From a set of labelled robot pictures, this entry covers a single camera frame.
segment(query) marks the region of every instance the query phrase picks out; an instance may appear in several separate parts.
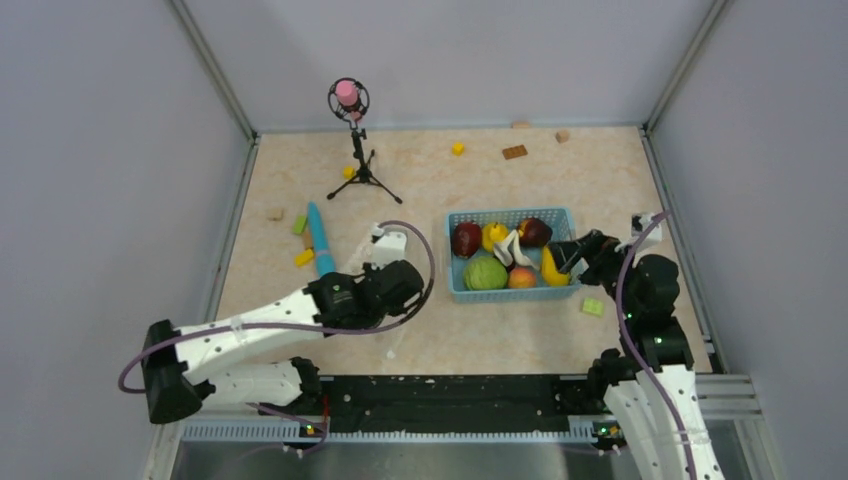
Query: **tripod leg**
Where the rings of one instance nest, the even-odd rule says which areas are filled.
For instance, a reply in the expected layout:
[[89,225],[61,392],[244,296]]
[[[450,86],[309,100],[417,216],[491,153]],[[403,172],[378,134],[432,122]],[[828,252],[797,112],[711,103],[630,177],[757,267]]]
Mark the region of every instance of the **tripod leg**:
[[327,200],[332,200],[333,197],[335,197],[337,193],[341,192],[344,189],[344,187],[350,185],[351,183],[356,183],[357,179],[358,179],[358,177],[353,177],[350,180],[343,183],[341,187],[339,187],[339,188],[333,190],[332,192],[328,193],[327,194]]
[[374,182],[374,185],[376,185],[376,186],[378,186],[378,187],[382,188],[383,190],[385,190],[385,191],[386,191],[386,193],[388,193],[389,195],[391,195],[391,196],[392,196],[392,198],[394,198],[394,199],[395,199],[395,201],[396,201],[397,203],[403,203],[403,200],[401,200],[401,199],[400,199],[400,197],[398,197],[397,195],[395,195],[394,193],[392,193],[392,191],[391,191],[391,190],[389,190],[389,188],[388,188],[388,187],[386,187],[385,185],[383,185],[382,183],[380,183],[380,181],[379,181],[379,180],[377,180],[376,178],[374,178],[374,176],[373,176],[373,175],[371,176],[371,181],[372,181],[372,182]]

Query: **beige tabletop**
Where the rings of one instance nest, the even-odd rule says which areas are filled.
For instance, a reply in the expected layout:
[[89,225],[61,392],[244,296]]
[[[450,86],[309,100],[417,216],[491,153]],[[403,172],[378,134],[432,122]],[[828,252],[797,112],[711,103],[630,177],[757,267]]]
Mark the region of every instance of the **beige tabletop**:
[[[330,250],[341,268],[373,222],[398,219],[418,226],[437,255],[436,287],[407,325],[367,336],[335,336],[288,345],[260,361],[309,358],[322,374],[585,373],[606,348],[619,347],[615,307],[600,287],[567,300],[459,305],[447,286],[445,215],[457,210],[536,206],[571,209],[577,234],[591,228],[626,239],[630,215],[659,211],[660,201],[634,127],[570,129],[559,144],[553,129],[371,131],[366,154],[377,150],[374,174],[404,200],[353,185],[334,200],[326,194],[355,165],[347,132],[264,135],[224,284],[218,318],[283,297],[316,278],[312,264],[294,265],[303,247],[292,224],[306,204],[318,204]],[[451,153],[455,142],[465,153]],[[529,155],[506,161],[501,150],[523,144]],[[282,220],[268,212],[284,208]],[[677,256],[666,239],[650,253]],[[421,248],[410,236],[410,259],[426,277]],[[676,314],[689,338],[695,367],[709,371],[704,343],[683,278]],[[591,296],[603,318],[580,311]]]

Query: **green block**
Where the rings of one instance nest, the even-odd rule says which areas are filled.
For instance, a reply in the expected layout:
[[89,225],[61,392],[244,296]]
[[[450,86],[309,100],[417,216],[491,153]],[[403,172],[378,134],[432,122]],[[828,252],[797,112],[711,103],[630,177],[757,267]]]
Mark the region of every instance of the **green block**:
[[304,230],[306,230],[306,215],[298,215],[297,220],[294,221],[292,232],[295,235],[301,235]]
[[583,313],[588,313],[589,315],[595,315],[596,317],[604,316],[604,302],[600,300],[595,300],[591,297],[586,297],[583,299],[583,308],[581,309]]

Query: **wall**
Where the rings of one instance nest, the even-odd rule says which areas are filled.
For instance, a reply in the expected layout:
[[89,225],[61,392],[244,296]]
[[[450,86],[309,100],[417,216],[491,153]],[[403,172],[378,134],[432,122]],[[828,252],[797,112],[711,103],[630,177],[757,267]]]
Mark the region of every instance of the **wall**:
[[641,123],[711,2],[187,0],[253,125],[343,129],[353,76],[368,126]]
[[789,478],[845,467],[848,4],[740,1],[656,135],[733,370]]
[[0,65],[0,478],[139,478],[116,378],[201,320],[246,143],[163,1],[6,0]]

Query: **black tripod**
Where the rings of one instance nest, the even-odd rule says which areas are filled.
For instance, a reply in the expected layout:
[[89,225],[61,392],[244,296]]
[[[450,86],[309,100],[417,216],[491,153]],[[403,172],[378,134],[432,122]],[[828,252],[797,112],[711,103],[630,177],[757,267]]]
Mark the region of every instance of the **black tripod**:
[[365,160],[365,153],[362,151],[362,139],[368,139],[365,135],[365,130],[357,130],[351,129],[350,138],[353,139],[353,158],[359,160],[359,169],[356,173],[351,177],[350,180],[346,181],[342,184],[341,187],[335,189],[334,191],[327,194],[327,200],[332,200],[333,197],[336,196],[337,193],[344,190],[348,185],[352,185],[354,183],[363,184],[363,185],[372,185],[375,187],[380,187],[385,190],[392,198],[395,199],[397,203],[403,203],[403,200],[400,199],[397,195],[392,193],[385,185],[380,183],[374,174],[371,173],[371,159],[374,158],[376,152],[372,149],[371,155],[368,156],[368,160]]

